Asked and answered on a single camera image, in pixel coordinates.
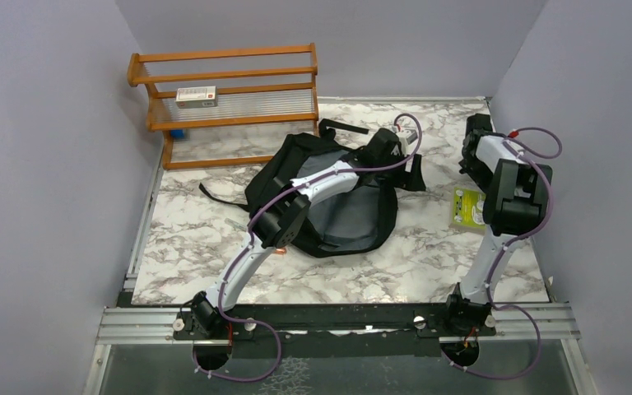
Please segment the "white red box on shelf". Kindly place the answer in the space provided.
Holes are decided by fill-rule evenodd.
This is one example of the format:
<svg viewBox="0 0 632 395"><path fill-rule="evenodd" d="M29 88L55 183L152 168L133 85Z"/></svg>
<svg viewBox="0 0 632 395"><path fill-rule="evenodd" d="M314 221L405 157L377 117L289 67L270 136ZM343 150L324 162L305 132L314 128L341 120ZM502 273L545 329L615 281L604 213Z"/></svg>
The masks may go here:
<svg viewBox="0 0 632 395"><path fill-rule="evenodd" d="M174 100L180 109L217 107L215 86L196 86L179 88Z"/></svg>

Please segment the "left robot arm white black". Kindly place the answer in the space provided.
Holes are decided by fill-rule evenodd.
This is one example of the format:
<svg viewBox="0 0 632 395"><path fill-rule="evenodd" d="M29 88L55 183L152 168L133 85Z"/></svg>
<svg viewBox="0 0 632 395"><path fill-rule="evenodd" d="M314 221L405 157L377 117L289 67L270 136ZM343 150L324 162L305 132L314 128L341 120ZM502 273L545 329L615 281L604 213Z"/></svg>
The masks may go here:
<svg viewBox="0 0 632 395"><path fill-rule="evenodd" d="M368 144L349 148L328 128L291 134L244 190L249 214L243 248L217 282L190 304L204 337L225 330L251 276L276 249L293 245L313 258L368 253L392 234L398 189L425 190L420 133L380 128Z"/></svg>

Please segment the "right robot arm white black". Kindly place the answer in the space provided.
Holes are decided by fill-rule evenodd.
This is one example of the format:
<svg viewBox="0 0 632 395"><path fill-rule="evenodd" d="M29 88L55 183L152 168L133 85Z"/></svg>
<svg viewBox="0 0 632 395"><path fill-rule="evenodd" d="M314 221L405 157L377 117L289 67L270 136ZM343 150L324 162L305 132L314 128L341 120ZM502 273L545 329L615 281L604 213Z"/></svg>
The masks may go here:
<svg viewBox="0 0 632 395"><path fill-rule="evenodd" d="M484 326L495 288L520 240L534 235L549 214L553 169L528 163L509 136L494 131L488 114L467 118L460 172L486 195L484 237L467 275L455 285L442 324L461 335Z"/></svg>

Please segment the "blue object under shelf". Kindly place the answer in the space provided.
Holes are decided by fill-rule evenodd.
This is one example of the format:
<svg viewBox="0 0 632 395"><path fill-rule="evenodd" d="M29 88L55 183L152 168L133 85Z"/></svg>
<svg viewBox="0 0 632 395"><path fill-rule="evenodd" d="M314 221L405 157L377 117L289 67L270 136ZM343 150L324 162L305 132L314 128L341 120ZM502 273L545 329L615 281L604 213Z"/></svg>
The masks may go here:
<svg viewBox="0 0 632 395"><path fill-rule="evenodd" d="M170 130L170 136L173 139L185 139L185 131L183 129L172 129Z"/></svg>

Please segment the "wooden shelf rack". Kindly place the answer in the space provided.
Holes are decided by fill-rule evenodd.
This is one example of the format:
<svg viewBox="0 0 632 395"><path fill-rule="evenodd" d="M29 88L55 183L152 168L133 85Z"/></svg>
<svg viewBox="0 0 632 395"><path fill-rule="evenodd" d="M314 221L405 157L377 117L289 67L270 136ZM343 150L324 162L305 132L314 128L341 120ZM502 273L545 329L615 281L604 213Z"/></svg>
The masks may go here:
<svg viewBox="0 0 632 395"><path fill-rule="evenodd" d="M277 57L309 55L304 66L259 68L249 70L192 72L183 74L149 73L150 63L177 63L227 58ZM176 161L174 130L232 128L261 124L310 123L310 132L318 135L317 97L318 56L314 43L262 48L221 49L181 53L133 53L127 70L131 87L144 86L148 97L146 128L161 132L163 146L160 164L164 170L189 170L232 165L256 165L269 161L269 156ZM256 80L268 77L305 76L306 81L217 87L206 96L208 103L191 106L197 97L194 84L229 79Z"/></svg>

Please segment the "green comic book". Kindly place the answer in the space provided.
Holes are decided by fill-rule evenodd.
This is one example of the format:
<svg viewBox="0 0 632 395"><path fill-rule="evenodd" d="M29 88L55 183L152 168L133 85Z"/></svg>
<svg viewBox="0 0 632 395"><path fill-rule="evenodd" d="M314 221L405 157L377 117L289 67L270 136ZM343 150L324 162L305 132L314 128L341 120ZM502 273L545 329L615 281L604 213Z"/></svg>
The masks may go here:
<svg viewBox="0 0 632 395"><path fill-rule="evenodd" d="M486 195L475 189L455 187L450 205L449 227L455 230L483 235L486 223L483 208Z"/></svg>

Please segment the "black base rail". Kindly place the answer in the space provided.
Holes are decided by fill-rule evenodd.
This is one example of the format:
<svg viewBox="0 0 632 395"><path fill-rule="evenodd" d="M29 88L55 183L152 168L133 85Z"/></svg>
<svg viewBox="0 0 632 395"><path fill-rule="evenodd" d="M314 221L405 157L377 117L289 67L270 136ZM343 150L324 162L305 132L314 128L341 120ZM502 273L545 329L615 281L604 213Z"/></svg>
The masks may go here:
<svg viewBox="0 0 632 395"><path fill-rule="evenodd" d="M196 307L178 312L173 338L190 341L203 354L268 358L281 344L284 356L332 358L365 356L439 357L445 343L477 341L496 330L484 323L448 317L444 303L412 304L238 304L217 318L211 330Z"/></svg>

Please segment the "grey black pen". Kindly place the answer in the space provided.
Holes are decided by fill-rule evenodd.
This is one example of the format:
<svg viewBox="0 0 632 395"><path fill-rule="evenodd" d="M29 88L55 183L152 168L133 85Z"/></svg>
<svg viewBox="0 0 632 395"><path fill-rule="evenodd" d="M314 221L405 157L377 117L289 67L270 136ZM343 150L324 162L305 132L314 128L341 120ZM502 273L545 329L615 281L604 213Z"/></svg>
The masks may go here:
<svg viewBox="0 0 632 395"><path fill-rule="evenodd" d="M225 223L237 231L246 231L246 225L243 223L239 223L238 221L234 221L230 218L225 218Z"/></svg>

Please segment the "black student backpack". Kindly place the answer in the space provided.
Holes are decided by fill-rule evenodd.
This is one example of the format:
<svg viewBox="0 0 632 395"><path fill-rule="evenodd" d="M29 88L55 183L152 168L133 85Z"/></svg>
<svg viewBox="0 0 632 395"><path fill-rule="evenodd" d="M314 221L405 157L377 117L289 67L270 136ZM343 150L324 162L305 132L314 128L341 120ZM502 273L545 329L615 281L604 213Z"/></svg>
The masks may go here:
<svg viewBox="0 0 632 395"><path fill-rule="evenodd" d="M253 232L263 244L273 241L284 226L295 232L290 241L315 258L368 253L379 248L393 232L398 201L396 188L387 186L387 164L396 134L380 128L365 146L347 148L335 142L337 128L347 126L324 119L321 137L308 133L286 137L280 150L255 175L244 190L245 203L239 208L254 216L269 201L287 189L289 182L309 177L343 162L363 168L355 174L355 186L321 202L304 203L300 190L275 202L258 219Z"/></svg>

